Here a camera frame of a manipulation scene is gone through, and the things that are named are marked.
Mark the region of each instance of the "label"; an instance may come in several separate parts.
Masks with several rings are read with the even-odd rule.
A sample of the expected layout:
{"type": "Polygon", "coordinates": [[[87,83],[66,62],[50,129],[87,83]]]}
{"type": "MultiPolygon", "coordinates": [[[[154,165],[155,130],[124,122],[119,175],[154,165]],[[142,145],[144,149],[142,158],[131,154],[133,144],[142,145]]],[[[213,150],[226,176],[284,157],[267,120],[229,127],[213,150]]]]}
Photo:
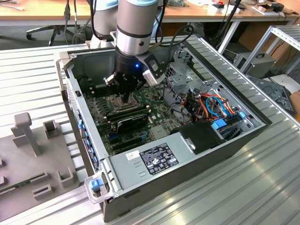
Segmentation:
{"type": "Polygon", "coordinates": [[[140,153],[139,150],[135,150],[135,151],[132,151],[130,153],[127,153],[125,156],[127,157],[127,160],[129,161],[131,159],[139,157],[140,156],[139,153],[140,153]]]}
{"type": "Polygon", "coordinates": [[[143,151],[140,156],[151,175],[160,173],[179,163],[167,143],[143,151]]]}

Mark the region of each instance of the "chair wheel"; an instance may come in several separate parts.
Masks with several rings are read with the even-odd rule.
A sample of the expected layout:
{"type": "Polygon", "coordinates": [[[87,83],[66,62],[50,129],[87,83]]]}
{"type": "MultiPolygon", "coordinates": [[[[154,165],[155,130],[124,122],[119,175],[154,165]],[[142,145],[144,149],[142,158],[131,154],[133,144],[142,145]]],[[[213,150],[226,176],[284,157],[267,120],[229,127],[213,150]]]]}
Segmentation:
{"type": "Polygon", "coordinates": [[[32,34],[27,34],[27,35],[26,35],[26,38],[27,38],[28,40],[32,40],[32,34]]]}

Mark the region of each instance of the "open computer chassis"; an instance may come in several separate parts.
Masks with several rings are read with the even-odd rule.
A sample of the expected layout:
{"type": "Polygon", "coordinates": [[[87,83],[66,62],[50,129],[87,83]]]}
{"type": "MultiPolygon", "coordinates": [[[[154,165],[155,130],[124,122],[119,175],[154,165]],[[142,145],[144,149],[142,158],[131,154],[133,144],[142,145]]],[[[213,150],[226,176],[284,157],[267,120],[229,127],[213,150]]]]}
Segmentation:
{"type": "MultiPolygon", "coordinates": [[[[162,62],[167,48],[152,52],[162,62]]],[[[271,124],[188,42],[172,54],[166,81],[145,84],[127,104],[103,82],[113,73],[113,47],[60,54],[61,91],[90,176],[85,186],[105,222],[230,158],[271,124]]]]}

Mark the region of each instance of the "desk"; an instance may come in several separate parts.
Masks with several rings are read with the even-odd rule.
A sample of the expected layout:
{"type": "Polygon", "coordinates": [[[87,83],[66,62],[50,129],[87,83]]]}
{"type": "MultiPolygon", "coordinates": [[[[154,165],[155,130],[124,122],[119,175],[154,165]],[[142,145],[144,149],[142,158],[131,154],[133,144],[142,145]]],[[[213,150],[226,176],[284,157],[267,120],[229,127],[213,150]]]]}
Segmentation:
{"type": "MultiPolygon", "coordinates": [[[[65,0],[19,0],[20,7],[24,11],[18,11],[12,8],[0,6],[0,26],[22,26],[22,25],[63,25],[65,0]]],[[[73,1],[71,5],[71,20],[69,24],[74,24],[74,6],[73,1]]],[[[90,9],[86,0],[76,0],[77,3],[77,20],[79,24],[84,24],[90,17],[90,9]]],[[[222,14],[209,14],[207,6],[196,6],[187,2],[186,7],[172,7],[168,6],[165,11],[163,22],[221,22],[224,18],[222,14]]],[[[223,53],[234,32],[236,31],[240,22],[244,21],[288,21],[288,24],[300,17],[300,15],[288,15],[286,18],[282,16],[263,16],[262,14],[251,9],[250,5],[246,5],[247,9],[232,18],[232,25],[225,36],[219,52],[223,53]]]]}

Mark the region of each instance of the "warning label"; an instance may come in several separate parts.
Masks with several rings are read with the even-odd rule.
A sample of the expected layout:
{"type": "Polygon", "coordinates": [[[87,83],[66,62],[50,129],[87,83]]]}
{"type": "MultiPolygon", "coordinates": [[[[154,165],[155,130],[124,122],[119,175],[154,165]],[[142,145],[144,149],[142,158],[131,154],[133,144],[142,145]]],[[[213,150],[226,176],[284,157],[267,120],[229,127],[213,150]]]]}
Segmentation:
{"type": "Polygon", "coordinates": [[[160,173],[165,169],[178,164],[176,157],[167,143],[143,151],[140,153],[140,156],[151,175],[160,173]]]}

